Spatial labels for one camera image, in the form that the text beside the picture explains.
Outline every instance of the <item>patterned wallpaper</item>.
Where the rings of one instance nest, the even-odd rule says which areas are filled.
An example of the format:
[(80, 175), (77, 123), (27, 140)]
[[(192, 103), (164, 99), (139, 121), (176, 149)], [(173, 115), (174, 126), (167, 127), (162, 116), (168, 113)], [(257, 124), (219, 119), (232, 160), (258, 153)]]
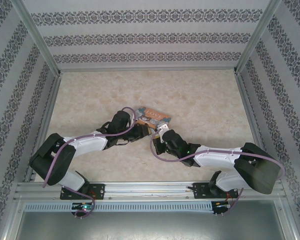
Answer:
[(234, 67), (269, 0), (25, 0), (59, 68)]
[(0, 227), (35, 150), (54, 82), (10, 1), (0, 0)]
[(266, 150), (285, 166), (300, 231), (300, 0), (283, 0), (241, 73)]

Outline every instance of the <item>marble floor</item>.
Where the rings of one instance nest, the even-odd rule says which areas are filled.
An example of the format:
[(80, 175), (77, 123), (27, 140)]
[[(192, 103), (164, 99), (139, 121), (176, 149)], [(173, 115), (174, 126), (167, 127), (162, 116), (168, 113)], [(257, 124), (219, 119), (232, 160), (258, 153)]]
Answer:
[[(253, 142), (232, 70), (64, 73), (47, 136), (91, 133), (125, 106), (147, 106), (171, 116), (169, 128), (188, 143), (235, 148)], [(219, 170), (160, 161), (150, 152), (149, 141), (148, 136), (81, 155), (70, 169), (89, 181), (107, 182), (200, 181)]]

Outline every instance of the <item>book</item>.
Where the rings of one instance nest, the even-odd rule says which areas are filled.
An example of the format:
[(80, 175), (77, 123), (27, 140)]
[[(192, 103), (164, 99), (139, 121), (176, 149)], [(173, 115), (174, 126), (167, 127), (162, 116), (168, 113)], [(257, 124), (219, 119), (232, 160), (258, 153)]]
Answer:
[(146, 125), (152, 129), (157, 129), (158, 126), (161, 124), (168, 125), (171, 121), (170, 116), (146, 106), (139, 107), (139, 109), (135, 111), (135, 113), (137, 118), (137, 124)]

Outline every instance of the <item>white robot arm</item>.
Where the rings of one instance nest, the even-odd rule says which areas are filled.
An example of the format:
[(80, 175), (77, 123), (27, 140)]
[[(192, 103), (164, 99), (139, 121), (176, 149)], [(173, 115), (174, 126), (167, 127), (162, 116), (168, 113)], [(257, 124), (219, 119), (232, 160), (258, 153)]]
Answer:
[[(187, 143), (174, 130), (169, 130), (166, 124), (158, 127), (156, 133), (159, 137), (152, 137), (156, 153), (150, 143), (150, 149), (156, 158), (165, 162), (182, 162), (188, 167), (213, 166), (228, 169), (215, 172), (207, 194), (218, 195), (218, 192), (247, 187), (262, 194), (270, 194), (280, 169), (281, 175), (284, 175), (283, 166), (253, 143), (247, 142), (243, 147), (229, 149)], [(178, 159), (163, 159), (158, 156), (162, 153), (169, 153)]]
[[(182, 162), (188, 167), (214, 166), (227, 168), (212, 176), (207, 195), (215, 197), (233, 189), (251, 187), (259, 193), (270, 194), (280, 172), (280, 167), (270, 155), (253, 143), (243, 147), (222, 149), (186, 143), (166, 124), (158, 128), (159, 137), (152, 136), (150, 149), (156, 158), (166, 162)], [(102, 151), (117, 145), (118, 140), (133, 142), (150, 135), (147, 126), (131, 124), (130, 115), (121, 110), (96, 131), (80, 137), (50, 135), (30, 159), (32, 167), (45, 184), (60, 184), (71, 190), (87, 194), (88, 180), (76, 171), (69, 170), (73, 158), (92, 151)], [(158, 155), (169, 153), (176, 160), (166, 160)]]

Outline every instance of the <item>purple cable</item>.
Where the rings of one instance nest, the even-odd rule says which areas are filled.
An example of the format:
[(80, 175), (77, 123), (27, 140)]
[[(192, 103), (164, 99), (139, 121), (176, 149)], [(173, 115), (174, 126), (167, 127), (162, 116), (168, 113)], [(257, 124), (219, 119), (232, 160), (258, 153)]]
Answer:
[[(124, 108), (122, 108), (122, 111), (125, 110), (125, 109), (130, 109), (130, 110), (133, 112), (133, 123), (131, 124), (131, 126), (130, 126), (127, 130), (125, 130), (125, 131), (123, 131), (123, 132), (120, 132), (120, 133), (116, 133), (116, 134), (93, 134), (93, 133), (92, 133), (92, 134), (82, 135), (82, 136), (78, 136), (78, 137), (76, 137), (76, 138), (74, 138), (74, 139), (71, 139), (71, 140), (67, 141), (66, 143), (64, 143), (64, 144), (59, 148), (59, 150), (56, 152), (56, 154), (55, 154), (55, 156), (54, 156), (54, 158), (53, 158), (53, 160), (52, 160), (52, 163), (51, 163), (51, 165), (50, 165), (49, 171), (48, 171), (48, 173), (47, 173), (46, 176), (45, 176), (44, 183), (43, 183), (42, 187), (43, 187), (43, 188), (46, 187), (46, 185), (47, 185), (47, 183), (48, 183), (48, 180), (49, 180), (49, 178), (50, 178), (51, 172), (52, 172), (52, 170), (54, 169), (54, 166), (55, 166), (55, 164), (56, 164), (56, 161), (57, 161), (57, 159), (58, 159), (58, 157), (59, 157), (59, 155), (60, 155), (60, 152), (61, 152), (68, 144), (72, 143), (72, 142), (75, 141), (75, 140), (83, 139), (83, 138), (90, 138), (90, 137), (92, 137), (92, 138), (95, 138), (95, 137), (116, 137), (116, 136), (120, 136), (120, 135), (123, 135), (123, 134), (129, 132), (129, 131), (134, 127), (134, 125), (135, 125), (135, 123), (136, 123), (136, 120), (137, 120), (137, 114), (136, 114), (135, 110), (133, 110), (131, 107), (125, 106)], [(78, 194), (78, 195), (87, 197), (87, 198), (89, 198), (89, 199), (92, 200), (92, 208), (91, 208), (91, 210), (90, 210), (89, 212), (86, 212), (86, 211), (84, 211), (84, 210), (78, 210), (78, 211), (76, 211), (75, 214), (74, 214), (75, 217), (77, 217), (77, 213), (86, 213), (84, 216), (81, 216), (81, 217), (80, 217), (80, 218), (82, 219), (82, 218), (85, 218), (85, 217), (89, 216), (89, 215), (93, 212), (93, 210), (95, 209), (96, 203), (95, 203), (95, 200), (94, 200), (91, 196), (86, 195), (86, 194), (83, 194), (83, 193), (80, 193), (80, 192), (75, 191), (75, 190), (73, 190), (73, 189), (71, 189), (71, 188), (69, 188), (69, 187), (66, 187), (66, 186), (63, 186), (63, 187), (64, 187), (65, 189), (67, 189), (67, 190), (69, 190), (69, 191), (75, 193), (75, 194)]]
[(224, 215), (227, 215), (235, 207), (235, 205), (237, 204), (237, 202), (238, 202), (239, 198), (241, 197), (241, 194), (243, 193), (243, 191), (244, 191), (244, 189), (241, 188), (241, 191), (239, 192), (238, 197), (236, 198), (236, 200), (234, 201), (234, 203), (232, 204), (232, 206), (228, 209), (228, 211), (226, 211), (223, 214), (218, 214), (218, 215), (222, 215), (222, 217)]
[(71, 188), (69, 188), (69, 187), (67, 187), (67, 186), (63, 186), (63, 187), (64, 187), (65, 189), (67, 189), (67, 190), (69, 190), (69, 191), (75, 193), (75, 194), (78, 194), (78, 195), (87, 197), (87, 198), (89, 198), (89, 199), (92, 200), (92, 208), (90, 209), (90, 211), (86, 212), (85, 210), (78, 210), (78, 211), (76, 211), (76, 212), (74, 213), (74, 217), (75, 217), (75, 218), (78, 217), (78, 216), (77, 216), (78, 213), (85, 213), (85, 215), (78, 217), (78, 218), (80, 218), (80, 219), (83, 219), (83, 218), (85, 218), (85, 217), (88, 217), (88, 216), (93, 212), (93, 210), (95, 209), (95, 206), (96, 206), (95, 200), (94, 200), (91, 196), (86, 195), (86, 194), (83, 194), (83, 193), (78, 192), (78, 191), (75, 191), (75, 190), (73, 190), (73, 189), (71, 189)]
[(255, 158), (260, 158), (260, 159), (264, 159), (264, 160), (268, 160), (276, 165), (278, 165), (281, 169), (281, 175), (279, 177), (277, 177), (276, 179), (279, 180), (281, 178), (283, 178), (286, 174), (286, 170), (284, 168), (284, 166), (278, 162), (277, 160), (274, 160), (270, 157), (267, 157), (267, 156), (262, 156), (262, 155), (259, 155), (259, 154), (254, 154), (254, 153), (248, 153), (248, 152), (241, 152), (241, 151), (229, 151), (229, 150), (215, 150), (215, 149), (209, 149), (209, 150), (203, 150), (203, 151), (198, 151), (198, 152), (195, 152), (193, 154), (190, 154), (188, 156), (185, 156), (185, 157), (182, 157), (182, 158), (179, 158), (179, 159), (173, 159), (173, 160), (168, 160), (168, 159), (165, 159), (165, 158), (162, 158), (162, 157), (159, 157), (155, 151), (153, 150), (152, 148), (152, 142), (155, 138), (155, 136), (159, 133), (160, 130), (156, 131), (152, 137), (151, 137), (151, 141), (150, 141), (150, 150), (152, 152), (152, 154), (159, 160), (161, 161), (164, 161), (164, 162), (168, 162), (168, 163), (175, 163), (175, 162), (180, 162), (180, 161), (183, 161), (183, 160), (186, 160), (186, 159), (189, 159), (189, 158), (192, 158), (194, 157), (195, 155), (198, 155), (198, 154), (209, 154), (209, 153), (220, 153), (220, 154), (236, 154), (236, 155), (245, 155), (245, 156), (250, 156), (250, 157), (255, 157)]
[(120, 136), (120, 135), (122, 135), (122, 134), (125, 134), (125, 133), (129, 132), (129, 131), (134, 127), (134, 125), (135, 125), (135, 123), (136, 123), (137, 114), (136, 114), (135, 110), (133, 110), (131, 107), (125, 106), (124, 108), (122, 108), (122, 110), (124, 110), (124, 109), (130, 109), (130, 110), (133, 112), (133, 123), (131, 124), (131, 126), (130, 126), (127, 130), (125, 130), (125, 131), (123, 131), (123, 132), (120, 132), (120, 133), (116, 133), (116, 134), (93, 134), (93, 133), (92, 133), (92, 134), (82, 135), (82, 136), (78, 136), (78, 137), (76, 137), (76, 138), (70, 139), (69, 141), (67, 141), (66, 143), (64, 143), (64, 144), (59, 148), (59, 150), (56, 152), (56, 154), (55, 154), (55, 156), (54, 156), (54, 158), (53, 158), (53, 161), (52, 161), (52, 163), (51, 163), (51, 165), (50, 165), (49, 171), (48, 171), (48, 173), (47, 173), (46, 176), (45, 176), (45, 179), (44, 179), (44, 182), (43, 182), (42, 187), (43, 187), (43, 188), (46, 187), (47, 182), (48, 182), (48, 180), (49, 180), (49, 178), (50, 178), (51, 172), (52, 172), (52, 170), (54, 169), (54, 166), (55, 166), (55, 164), (56, 164), (56, 161), (57, 161), (57, 159), (58, 159), (58, 157), (59, 157), (61, 151), (62, 151), (68, 144), (74, 142), (75, 140), (84, 139), (84, 138), (90, 138), (90, 137), (93, 137), (93, 138), (94, 138), (94, 137), (116, 137), (116, 136)]

